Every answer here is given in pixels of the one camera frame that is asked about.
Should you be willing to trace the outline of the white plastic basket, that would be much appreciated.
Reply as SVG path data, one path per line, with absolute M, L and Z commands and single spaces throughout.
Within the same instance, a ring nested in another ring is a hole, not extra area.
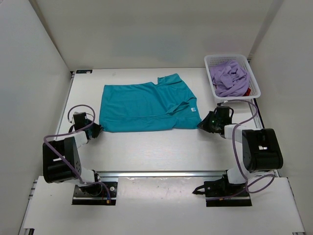
M 213 84 L 212 82 L 212 77 L 210 74 L 209 69 L 213 66 L 219 65 L 223 62 L 228 62 L 228 61 L 236 61 L 243 69 L 245 69 L 246 72 L 249 73 L 250 75 L 250 81 L 249 81 L 249 88 L 250 88 L 250 93 L 247 96 L 236 96 L 236 97 L 220 97 L 217 96 L 215 93 L 216 90 L 216 85 Z M 258 83 L 256 81 L 256 78 L 252 72 L 252 69 L 250 67 L 250 64 L 248 63 L 248 60 L 245 56 L 241 54 L 213 54 L 213 55 L 207 55 L 204 57 L 204 63 L 206 67 L 206 71 L 208 74 L 208 79 L 209 83 L 211 86 L 212 94 L 214 97 L 214 101 L 216 103 L 223 102 L 225 100 L 235 100 L 235 99 L 240 99 L 240 100 L 252 100 L 255 98 L 259 98 L 261 95 L 261 91 L 259 89 Z

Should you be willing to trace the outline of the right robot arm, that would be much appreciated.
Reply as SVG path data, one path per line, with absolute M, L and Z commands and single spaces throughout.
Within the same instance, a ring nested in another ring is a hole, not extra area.
M 214 111 L 198 124 L 198 128 L 208 133 L 219 134 L 232 141 L 236 166 L 226 171 L 225 180 L 220 182 L 222 194 L 230 196 L 259 171 L 281 169 L 283 157 L 271 128 L 249 129 L 243 124 L 232 122 L 234 110 L 229 106 L 218 105 Z

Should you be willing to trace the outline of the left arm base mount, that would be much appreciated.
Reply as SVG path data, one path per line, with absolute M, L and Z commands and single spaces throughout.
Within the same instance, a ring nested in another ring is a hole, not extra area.
M 84 206 L 115 206 L 118 191 L 118 178 L 102 177 L 110 193 L 110 200 L 107 198 L 107 190 L 102 185 L 79 187 L 75 185 L 73 190 L 72 205 Z

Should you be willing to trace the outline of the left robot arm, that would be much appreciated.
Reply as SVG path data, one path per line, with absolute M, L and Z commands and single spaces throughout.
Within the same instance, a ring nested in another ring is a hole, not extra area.
M 92 120 L 88 119 L 86 112 L 75 112 L 68 133 L 44 137 L 43 176 L 47 183 L 72 183 L 92 196 L 102 192 L 98 173 L 82 167 L 78 153 L 78 148 L 97 138 L 103 130 L 94 122 L 94 115 L 91 117 Z

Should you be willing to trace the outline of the small dark label sticker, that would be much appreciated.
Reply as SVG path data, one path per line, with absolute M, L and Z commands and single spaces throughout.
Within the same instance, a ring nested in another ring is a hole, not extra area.
M 76 74 L 90 74 L 93 70 L 77 70 Z

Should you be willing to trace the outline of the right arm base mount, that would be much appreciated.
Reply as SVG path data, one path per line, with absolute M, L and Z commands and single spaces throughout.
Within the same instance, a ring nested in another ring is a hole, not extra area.
M 204 195 L 206 207 L 251 207 L 252 202 L 245 183 L 231 184 L 226 175 L 215 181 L 204 181 L 192 192 Z

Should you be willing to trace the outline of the red t-shirt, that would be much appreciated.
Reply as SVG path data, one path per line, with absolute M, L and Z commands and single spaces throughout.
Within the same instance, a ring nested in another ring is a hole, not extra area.
M 250 93 L 251 93 L 251 89 L 248 88 L 247 91 L 245 92 L 244 96 L 250 96 Z

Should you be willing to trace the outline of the teal t-shirt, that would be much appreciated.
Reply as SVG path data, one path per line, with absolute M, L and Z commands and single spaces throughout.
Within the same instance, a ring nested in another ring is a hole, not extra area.
M 200 122 L 197 98 L 177 73 L 156 84 L 104 86 L 99 124 L 107 132 L 196 129 Z

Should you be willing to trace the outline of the purple t-shirt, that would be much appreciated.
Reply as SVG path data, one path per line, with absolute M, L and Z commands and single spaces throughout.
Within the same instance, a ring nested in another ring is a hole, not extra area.
M 250 75 L 236 61 L 223 62 L 209 69 L 215 93 L 220 97 L 244 96 L 249 87 Z

